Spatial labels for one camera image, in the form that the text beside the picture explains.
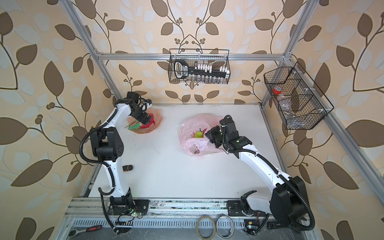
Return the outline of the red dragon fruit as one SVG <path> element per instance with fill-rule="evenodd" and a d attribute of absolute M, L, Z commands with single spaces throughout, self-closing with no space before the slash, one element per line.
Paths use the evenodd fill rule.
<path fill-rule="evenodd" d="M 143 123 L 139 121 L 135 121 L 130 123 L 126 128 L 128 128 L 131 131 L 140 130 L 140 129 L 147 129 L 151 127 L 152 125 L 155 125 L 154 115 L 150 114 L 151 120 L 148 124 L 144 125 Z"/>

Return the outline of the green wrinkled fruit back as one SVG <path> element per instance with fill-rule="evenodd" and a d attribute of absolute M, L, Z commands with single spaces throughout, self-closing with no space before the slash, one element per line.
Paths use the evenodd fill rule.
<path fill-rule="evenodd" d="M 204 137 L 204 131 L 199 130 L 195 133 L 194 138 L 203 138 Z"/>

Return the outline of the pink plastic bag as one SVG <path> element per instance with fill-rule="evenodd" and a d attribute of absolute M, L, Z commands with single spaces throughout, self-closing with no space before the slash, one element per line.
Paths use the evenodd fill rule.
<path fill-rule="evenodd" d="M 219 121 L 222 119 L 223 116 L 201 114 L 184 121 L 179 131 L 181 149 L 192 157 L 221 152 L 222 150 L 217 149 L 214 144 L 210 143 L 205 133 L 213 127 L 218 126 Z M 194 138 L 195 133 L 199 130 L 204 131 L 204 137 Z"/>

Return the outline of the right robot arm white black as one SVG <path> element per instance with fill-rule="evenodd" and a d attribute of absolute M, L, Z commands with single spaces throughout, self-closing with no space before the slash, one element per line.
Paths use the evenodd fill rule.
<path fill-rule="evenodd" d="M 220 120 L 219 125 L 205 133 L 216 148 L 222 147 L 254 170 L 271 192 L 264 197 L 257 191 L 249 191 L 241 196 L 240 208 L 243 215 L 252 216 L 257 212 L 272 215 L 283 228 L 298 232 L 315 228 L 315 217 L 311 210 L 304 181 L 291 177 L 275 167 L 262 156 L 253 143 L 240 136 L 230 115 Z"/>

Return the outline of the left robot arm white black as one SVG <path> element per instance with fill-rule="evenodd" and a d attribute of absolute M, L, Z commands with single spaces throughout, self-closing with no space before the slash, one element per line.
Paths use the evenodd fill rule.
<path fill-rule="evenodd" d="M 92 128 L 81 140 L 80 157 L 87 163 L 103 165 L 109 176 L 110 190 L 105 192 L 98 188 L 105 212 L 105 197 L 110 200 L 113 215 L 144 215 L 148 211 L 150 201 L 134 201 L 131 189 L 124 179 L 124 143 L 118 130 L 128 117 L 133 117 L 141 124 L 149 124 L 152 117 L 147 113 L 147 109 L 151 106 L 150 99 L 144 99 L 136 92 L 128 92 L 126 98 L 115 101 L 109 118 L 100 126 Z"/>

